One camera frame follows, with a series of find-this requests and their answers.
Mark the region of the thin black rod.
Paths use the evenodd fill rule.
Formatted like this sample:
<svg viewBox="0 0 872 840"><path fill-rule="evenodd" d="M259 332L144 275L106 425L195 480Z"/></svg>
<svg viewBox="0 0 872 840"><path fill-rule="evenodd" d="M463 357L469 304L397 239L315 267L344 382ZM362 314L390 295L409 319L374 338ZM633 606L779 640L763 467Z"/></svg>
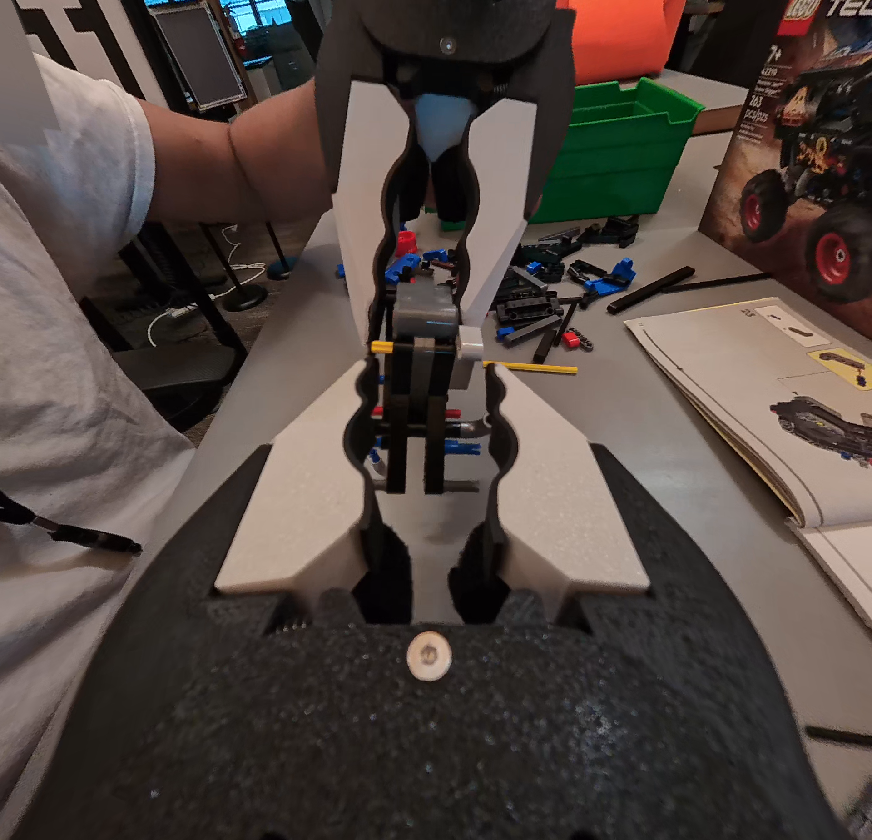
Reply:
<svg viewBox="0 0 872 840"><path fill-rule="evenodd" d="M717 278L697 282L675 283L669 286L665 286L663 289L661 289L661 292L663 294L672 294L690 290L713 289L719 287L741 285L745 283L753 283L771 278L772 275L770 273L758 272L754 274L733 276L729 278Z"/></svg>

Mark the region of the person's white t-shirt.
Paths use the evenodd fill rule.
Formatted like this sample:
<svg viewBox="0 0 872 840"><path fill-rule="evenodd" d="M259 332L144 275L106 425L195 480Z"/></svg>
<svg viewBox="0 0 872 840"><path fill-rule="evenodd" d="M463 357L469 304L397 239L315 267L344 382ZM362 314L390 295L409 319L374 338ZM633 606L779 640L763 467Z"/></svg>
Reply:
<svg viewBox="0 0 872 840"><path fill-rule="evenodd" d="M149 541L193 457L83 312L154 190L137 100L35 56L59 130L2 146L1 484L58 523ZM1 796L38 751L139 561L2 524Z"/></svg>

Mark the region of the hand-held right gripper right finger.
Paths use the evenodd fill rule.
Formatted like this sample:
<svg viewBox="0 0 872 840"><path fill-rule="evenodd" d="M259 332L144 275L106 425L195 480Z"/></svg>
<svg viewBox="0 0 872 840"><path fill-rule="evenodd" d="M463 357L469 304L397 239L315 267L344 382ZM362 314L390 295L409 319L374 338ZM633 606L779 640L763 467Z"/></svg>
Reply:
<svg viewBox="0 0 872 840"><path fill-rule="evenodd" d="M486 568L511 590L643 594L638 552L585 435L506 366L486 368Z"/></svg>

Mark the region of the black toy chassis assembly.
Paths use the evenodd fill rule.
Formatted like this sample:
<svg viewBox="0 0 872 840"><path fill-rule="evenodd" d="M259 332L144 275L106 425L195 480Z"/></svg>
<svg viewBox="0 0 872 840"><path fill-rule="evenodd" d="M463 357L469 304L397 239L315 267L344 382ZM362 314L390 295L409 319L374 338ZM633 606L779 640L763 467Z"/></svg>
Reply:
<svg viewBox="0 0 872 840"><path fill-rule="evenodd" d="M450 490L445 477L448 454L480 454L471 439L486 437L488 417L464 421L449 414L451 390L468 388L474 368L483 365L481 329L461 322L448 286L432 279L400 282L387 294L386 338L370 345L385 356L377 438L388 453L385 491L406 492L410 438L424 440L423 486L427 495Z"/></svg>

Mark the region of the green plastic bin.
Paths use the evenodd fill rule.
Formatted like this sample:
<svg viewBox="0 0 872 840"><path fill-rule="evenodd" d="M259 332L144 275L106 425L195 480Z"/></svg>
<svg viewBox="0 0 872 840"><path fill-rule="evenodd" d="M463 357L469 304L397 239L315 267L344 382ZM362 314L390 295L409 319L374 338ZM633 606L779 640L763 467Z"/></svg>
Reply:
<svg viewBox="0 0 872 840"><path fill-rule="evenodd" d="M580 84L530 224L657 213L702 104L648 78Z"/></svg>

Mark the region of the monster truck set box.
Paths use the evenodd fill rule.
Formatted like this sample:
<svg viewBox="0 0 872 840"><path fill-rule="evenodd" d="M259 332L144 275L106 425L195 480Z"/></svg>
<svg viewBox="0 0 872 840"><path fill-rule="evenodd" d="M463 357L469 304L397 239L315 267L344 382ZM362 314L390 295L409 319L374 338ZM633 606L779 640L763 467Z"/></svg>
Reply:
<svg viewBox="0 0 872 840"><path fill-rule="evenodd" d="M726 0L703 75L745 85L699 231L871 334L871 0Z"/></svg>

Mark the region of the short black axle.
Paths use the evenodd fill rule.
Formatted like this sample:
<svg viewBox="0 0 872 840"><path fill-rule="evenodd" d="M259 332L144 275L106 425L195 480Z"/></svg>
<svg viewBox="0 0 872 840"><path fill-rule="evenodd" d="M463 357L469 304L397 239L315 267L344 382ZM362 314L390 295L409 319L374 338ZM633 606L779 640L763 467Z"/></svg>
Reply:
<svg viewBox="0 0 872 840"><path fill-rule="evenodd" d="M871 749L871 734L826 726L805 725L805 733L810 739L826 741L841 746Z"/></svg>

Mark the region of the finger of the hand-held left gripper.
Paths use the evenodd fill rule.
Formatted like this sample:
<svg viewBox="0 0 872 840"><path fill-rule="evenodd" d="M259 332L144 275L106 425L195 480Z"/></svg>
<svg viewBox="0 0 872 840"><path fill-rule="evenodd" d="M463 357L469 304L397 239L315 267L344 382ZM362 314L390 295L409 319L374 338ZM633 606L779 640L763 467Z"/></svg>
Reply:
<svg viewBox="0 0 872 840"><path fill-rule="evenodd" d="M409 114L385 84L354 80L333 213L352 316L362 344L380 333L378 300L396 249L389 187L408 153Z"/></svg>
<svg viewBox="0 0 872 840"><path fill-rule="evenodd" d="M456 302L462 323L480 328L526 228L529 165L536 105L502 99L473 119L465 159L473 195L459 242Z"/></svg>

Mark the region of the pile of loose brick pieces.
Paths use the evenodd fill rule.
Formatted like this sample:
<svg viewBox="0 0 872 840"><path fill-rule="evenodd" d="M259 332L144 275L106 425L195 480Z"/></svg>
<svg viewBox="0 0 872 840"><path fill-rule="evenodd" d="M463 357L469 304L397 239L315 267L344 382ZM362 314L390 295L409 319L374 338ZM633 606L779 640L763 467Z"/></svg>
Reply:
<svg viewBox="0 0 872 840"><path fill-rule="evenodd" d="M604 223L565 229L533 244L519 245L488 308L488 313L495 316L497 340L510 344L512 334L550 318L558 318L555 333L561 335L560 328L567 320L555 286L565 278L581 287L581 294L575 295L581 308L629 287L636 275L630 259L623 259L614 269L603 270L576 254L597 244L625 249L634 244L638 229L638 214L612 215Z"/></svg>

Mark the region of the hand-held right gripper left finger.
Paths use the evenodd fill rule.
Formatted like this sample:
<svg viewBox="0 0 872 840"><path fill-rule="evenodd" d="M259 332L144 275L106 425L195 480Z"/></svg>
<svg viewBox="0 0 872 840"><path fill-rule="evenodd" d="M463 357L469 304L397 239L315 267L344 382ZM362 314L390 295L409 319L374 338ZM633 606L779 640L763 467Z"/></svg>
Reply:
<svg viewBox="0 0 872 840"><path fill-rule="evenodd" d="M214 581L219 593L321 596L365 575L365 475L343 444L364 368L354 363L275 437Z"/></svg>

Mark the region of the orange paper bag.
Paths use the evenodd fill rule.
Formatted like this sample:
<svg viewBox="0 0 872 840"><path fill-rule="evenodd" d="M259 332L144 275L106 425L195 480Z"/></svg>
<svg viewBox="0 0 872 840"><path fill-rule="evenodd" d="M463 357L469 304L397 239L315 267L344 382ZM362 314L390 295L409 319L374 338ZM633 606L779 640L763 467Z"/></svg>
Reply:
<svg viewBox="0 0 872 840"><path fill-rule="evenodd" d="M575 11L575 85L659 74L687 0L557 0Z"/></svg>

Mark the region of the instruction booklet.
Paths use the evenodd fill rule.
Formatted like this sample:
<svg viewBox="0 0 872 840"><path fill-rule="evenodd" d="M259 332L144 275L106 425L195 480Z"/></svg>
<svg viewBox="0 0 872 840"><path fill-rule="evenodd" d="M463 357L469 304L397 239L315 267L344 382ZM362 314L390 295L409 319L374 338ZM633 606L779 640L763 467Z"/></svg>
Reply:
<svg viewBox="0 0 872 840"><path fill-rule="evenodd" d="M871 625L871 367L778 298L626 320Z"/></svg>

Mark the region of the long black beam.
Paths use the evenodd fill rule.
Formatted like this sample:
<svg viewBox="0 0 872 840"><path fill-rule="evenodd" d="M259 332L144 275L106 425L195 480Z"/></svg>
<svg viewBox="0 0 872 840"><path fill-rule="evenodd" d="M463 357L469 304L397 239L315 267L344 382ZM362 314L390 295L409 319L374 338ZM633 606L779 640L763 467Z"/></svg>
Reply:
<svg viewBox="0 0 872 840"><path fill-rule="evenodd" d="M606 311L612 316L620 314L649 298L653 298L672 286L683 283L692 278L695 273L695 269L691 266L681 267L664 277L644 285L641 288L630 291L618 300L609 303Z"/></svg>

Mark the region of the yellow axle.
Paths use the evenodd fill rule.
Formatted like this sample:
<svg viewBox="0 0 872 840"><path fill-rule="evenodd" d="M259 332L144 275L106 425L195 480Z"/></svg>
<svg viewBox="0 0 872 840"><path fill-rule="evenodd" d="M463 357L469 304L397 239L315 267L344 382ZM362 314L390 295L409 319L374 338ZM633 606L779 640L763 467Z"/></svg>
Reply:
<svg viewBox="0 0 872 840"><path fill-rule="evenodd" d="M510 363L499 361L484 361L483 366L501 366L514 373L538 373L558 376L577 376L579 369L576 366L557 366L538 363Z"/></svg>

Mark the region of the person's left forearm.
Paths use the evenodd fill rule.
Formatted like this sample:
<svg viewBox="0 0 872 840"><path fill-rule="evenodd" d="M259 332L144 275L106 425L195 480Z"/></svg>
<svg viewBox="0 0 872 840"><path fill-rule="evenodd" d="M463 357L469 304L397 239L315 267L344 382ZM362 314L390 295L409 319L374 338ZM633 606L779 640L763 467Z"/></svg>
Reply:
<svg viewBox="0 0 872 840"><path fill-rule="evenodd" d="M139 104L154 145L149 221L281 224L319 217L332 206L315 81L251 107L231 124Z"/></svg>

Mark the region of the dark framed board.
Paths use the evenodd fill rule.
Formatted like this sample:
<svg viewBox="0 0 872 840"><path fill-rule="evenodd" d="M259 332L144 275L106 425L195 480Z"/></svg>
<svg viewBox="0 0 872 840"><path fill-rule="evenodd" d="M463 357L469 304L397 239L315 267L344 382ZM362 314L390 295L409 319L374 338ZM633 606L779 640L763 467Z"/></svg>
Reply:
<svg viewBox="0 0 872 840"><path fill-rule="evenodd" d="M208 2L148 7L198 114L246 101L246 87Z"/></svg>

